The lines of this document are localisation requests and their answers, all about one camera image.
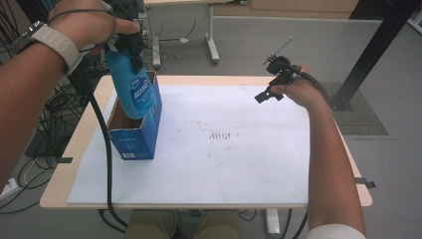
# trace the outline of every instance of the black tape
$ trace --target black tape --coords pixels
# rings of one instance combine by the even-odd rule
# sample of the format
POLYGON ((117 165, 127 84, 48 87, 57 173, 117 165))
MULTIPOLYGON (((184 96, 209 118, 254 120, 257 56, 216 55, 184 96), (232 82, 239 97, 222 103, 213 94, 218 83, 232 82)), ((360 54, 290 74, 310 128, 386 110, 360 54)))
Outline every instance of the black tape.
POLYGON ((57 160, 57 163, 71 163, 72 160, 72 157, 61 157, 59 160, 57 160))
POLYGON ((366 188, 375 188, 375 182, 374 181, 367 181, 365 177, 355 177, 354 181, 356 184, 365 184, 366 188))

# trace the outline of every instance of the white sleeve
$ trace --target white sleeve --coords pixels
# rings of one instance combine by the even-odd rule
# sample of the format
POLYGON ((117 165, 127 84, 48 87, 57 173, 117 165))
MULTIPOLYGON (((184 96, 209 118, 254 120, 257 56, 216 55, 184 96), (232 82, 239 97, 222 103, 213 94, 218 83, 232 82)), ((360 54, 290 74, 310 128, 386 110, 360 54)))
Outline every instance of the white sleeve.
POLYGON ((312 229, 307 239, 365 239, 358 230, 341 224, 329 224, 312 229))

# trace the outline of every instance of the hand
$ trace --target hand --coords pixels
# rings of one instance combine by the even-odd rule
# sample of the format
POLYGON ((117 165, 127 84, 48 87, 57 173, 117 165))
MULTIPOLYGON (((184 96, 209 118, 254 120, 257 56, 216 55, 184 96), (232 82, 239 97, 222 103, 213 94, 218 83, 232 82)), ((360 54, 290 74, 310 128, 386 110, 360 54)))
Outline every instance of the hand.
MULTIPOLYGON (((49 19, 69 10, 75 9, 100 9, 103 10, 99 0, 62 0, 50 12, 49 19)), ((113 17, 106 12, 78 12, 65 14, 54 20, 50 27, 65 34, 78 49, 90 44, 103 43, 113 30, 113 17)), ((138 32, 139 25, 116 19, 116 33, 132 34, 138 32)))
MULTIPOLYGON (((309 67, 306 65, 300 66, 301 69, 308 73, 309 67)), ((322 94, 314 87, 314 85, 304 79, 296 78, 292 84, 287 86, 273 86, 271 92, 275 94, 287 95, 299 106, 310 109, 315 104, 325 103, 322 94)))

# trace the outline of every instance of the person's left arm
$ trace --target person's left arm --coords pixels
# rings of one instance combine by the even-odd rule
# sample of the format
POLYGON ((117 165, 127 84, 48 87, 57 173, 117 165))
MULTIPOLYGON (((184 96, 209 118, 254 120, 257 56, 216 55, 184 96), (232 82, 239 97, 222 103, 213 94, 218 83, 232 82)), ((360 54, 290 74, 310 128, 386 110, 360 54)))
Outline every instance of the person's left arm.
MULTIPOLYGON (((63 0, 50 15, 71 9, 102 8, 98 0, 63 0)), ((107 13, 71 13, 59 17, 50 27, 81 49, 105 41, 112 33, 113 19, 107 13)), ((137 31, 137 24, 117 19, 117 33, 137 31)), ((0 67, 0 189, 9 179, 45 102, 66 70, 61 55, 42 43, 31 45, 0 67)))

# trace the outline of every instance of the table surface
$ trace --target table surface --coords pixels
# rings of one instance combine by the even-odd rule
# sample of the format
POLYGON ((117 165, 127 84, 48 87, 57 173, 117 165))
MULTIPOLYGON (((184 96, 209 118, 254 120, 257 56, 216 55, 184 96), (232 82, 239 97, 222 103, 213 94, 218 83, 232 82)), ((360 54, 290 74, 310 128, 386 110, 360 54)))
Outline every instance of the table surface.
MULTIPOLYGON (((263 86, 263 89, 267 83, 271 80, 271 77, 233 77, 233 76, 158 76, 160 85, 189 85, 189 86, 263 86)), ((113 90, 113 84, 110 80, 110 76, 105 76, 100 81, 96 89, 96 99, 100 105, 100 108, 104 110, 109 101, 113 90)), ((47 186, 40 204, 46 208, 106 208, 104 203, 99 204, 72 204, 68 203, 68 197, 72 190, 72 186, 77 177, 78 168, 83 155, 90 144, 93 134, 98 126, 98 121, 95 113, 88 105, 77 129, 71 141, 68 144, 63 157, 72 157, 71 163, 60 163, 47 186)), ((353 173, 356 177, 360 177, 360 173, 356 167, 356 164, 351 156, 347 145, 347 154, 349 156, 353 173)), ((357 184, 357 190, 362 206, 369 206, 372 204, 372 198, 365 185, 357 184)), ((119 205, 119 208, 137 208, 133 204, 119 205)), ((157 205, 151 205, 150 207, 158 208, 157 205)), ((189 208, 189 205, 183 205, 184 208, 189 208)), ((280 207, 277 204, 272 205, 261 205, 261 208, 273 208, 280 207)))

